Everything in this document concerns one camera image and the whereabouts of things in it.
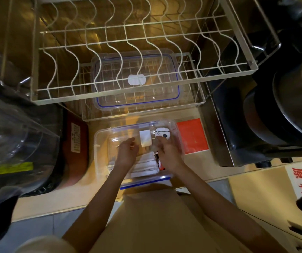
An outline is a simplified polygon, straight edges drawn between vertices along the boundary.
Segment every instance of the white remote control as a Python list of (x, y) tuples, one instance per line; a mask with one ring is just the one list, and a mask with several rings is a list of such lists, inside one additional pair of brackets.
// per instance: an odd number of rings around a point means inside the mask
[(168, 128), (157, 128), (155, 130), (155, 136), (162, 136), (164, 138), (170, 138), (170, 130)]

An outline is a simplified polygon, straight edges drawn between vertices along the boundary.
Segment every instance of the person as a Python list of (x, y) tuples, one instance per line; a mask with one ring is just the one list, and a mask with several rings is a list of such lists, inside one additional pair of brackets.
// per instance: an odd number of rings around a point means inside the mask
[(35, 238), (16, 252), (287, 252), (253, 219), (226, 200), (182, 160), (163, 137), (158, 155), (191, 195), (173, 189), (124, 196), (109, 223), (119, 187), (136, 161), (134, 138), (120, 144), (106, 181), (62, 239)]

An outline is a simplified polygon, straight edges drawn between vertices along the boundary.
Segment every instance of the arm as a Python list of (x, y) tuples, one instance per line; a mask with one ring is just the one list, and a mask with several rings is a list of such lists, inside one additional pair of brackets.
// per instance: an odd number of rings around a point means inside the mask
[(62, 237), (78, 253), (89, 252), (107, 225), (119, 187), (136, 161), (139, 147), (133, 140), (120, 144), (115, 167), (107, 180)]
[(158, 136), (157, 139), (160, 141), (158, 155), (162, 165), (178, 176), (185, 184), (206, 216), (227, 230), (254, 253), (287, 253), (266, 230), (185, 165), (176, 146), (163, 137)]

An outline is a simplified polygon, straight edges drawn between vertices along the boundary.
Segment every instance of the hand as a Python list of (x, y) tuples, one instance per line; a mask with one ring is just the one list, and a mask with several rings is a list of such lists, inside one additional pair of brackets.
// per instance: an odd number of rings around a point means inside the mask
[(114, 169), (119, 169), (126, 175), (134, 165), (138, 151), (139, 146), (135, 144), (134, 138), (123, 141), (118, 147)]
[(158, 156), (164, 168), (170, 170), (173, 174), (177, 174), (178, 170), (187, 168), (177, 147), (170, 140), (156, 136), (159, 141)]

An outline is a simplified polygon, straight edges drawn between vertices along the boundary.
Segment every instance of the red paper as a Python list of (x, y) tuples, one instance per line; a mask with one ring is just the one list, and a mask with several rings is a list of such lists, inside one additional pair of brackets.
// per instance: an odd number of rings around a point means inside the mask
[(207, 140), (200, 119), (178, 122), (177, 126), (185, 147), (185, 154), (208, 150)]

